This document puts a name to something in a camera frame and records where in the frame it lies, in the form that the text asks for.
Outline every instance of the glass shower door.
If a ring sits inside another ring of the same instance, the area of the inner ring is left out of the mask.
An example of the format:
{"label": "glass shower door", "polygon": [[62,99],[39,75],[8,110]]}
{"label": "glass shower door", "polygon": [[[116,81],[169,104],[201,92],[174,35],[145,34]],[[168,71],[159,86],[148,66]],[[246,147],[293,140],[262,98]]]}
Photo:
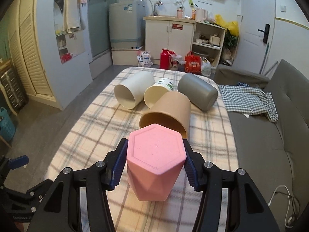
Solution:
{"label": "glass shower door", "polygon": [[92,57],[110,48],[109,5],[116,1],[117,0],[89,0],[88,2],[88,26]]}

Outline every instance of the blue checkered cloth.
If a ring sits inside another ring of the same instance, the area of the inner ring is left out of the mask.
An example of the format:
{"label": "blue checkered cloth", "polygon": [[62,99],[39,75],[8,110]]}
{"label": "blue checkered cloth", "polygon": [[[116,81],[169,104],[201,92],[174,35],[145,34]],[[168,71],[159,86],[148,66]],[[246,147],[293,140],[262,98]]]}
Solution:
{"label": "blue checkered cloth", "polygon": [[218,86],[225,108],[228,112],[238,112],[249,115],[266,114],[269,121],[276,123],[278,113],[270,92],[260,88],[243,86]]}

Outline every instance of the sofa armrest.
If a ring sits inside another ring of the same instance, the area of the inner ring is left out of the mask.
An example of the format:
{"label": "sofa armrest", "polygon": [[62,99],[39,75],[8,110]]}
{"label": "sofa armrest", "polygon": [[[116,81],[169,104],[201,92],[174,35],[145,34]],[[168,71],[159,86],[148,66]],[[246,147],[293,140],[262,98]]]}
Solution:
{"label": "sofa armrest", "polygon": [[226,65],[218,65],[214,76],[214,81],[220,85],[237,85],[242,82],[252,87],[259,85],[261,89],[266,87],[269,80],[268,77]]}

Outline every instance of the pink hexagonal cup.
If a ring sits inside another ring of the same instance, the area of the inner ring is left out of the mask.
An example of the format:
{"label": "pink hexagonal cup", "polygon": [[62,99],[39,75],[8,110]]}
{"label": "pink hexagonal cup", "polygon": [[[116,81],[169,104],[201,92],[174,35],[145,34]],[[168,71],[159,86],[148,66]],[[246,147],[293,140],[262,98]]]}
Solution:
{"label": "pink hexagonal cup", "polygon": [[127,171],[140,201],[164,201],[186,160],[181,134],[152,124],[129,136]]}

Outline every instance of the red thermos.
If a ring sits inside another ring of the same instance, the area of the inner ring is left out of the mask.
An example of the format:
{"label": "red thermos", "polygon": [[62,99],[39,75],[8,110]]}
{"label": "red thermos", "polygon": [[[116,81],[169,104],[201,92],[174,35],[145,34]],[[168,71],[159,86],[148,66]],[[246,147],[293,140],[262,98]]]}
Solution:
{"label": "red thermos", "polygon": [[160,69],[169,69],[171,63],[171,54],[174,54],[174,52],[169,51],[168,49],[162,49],[160,55]]}

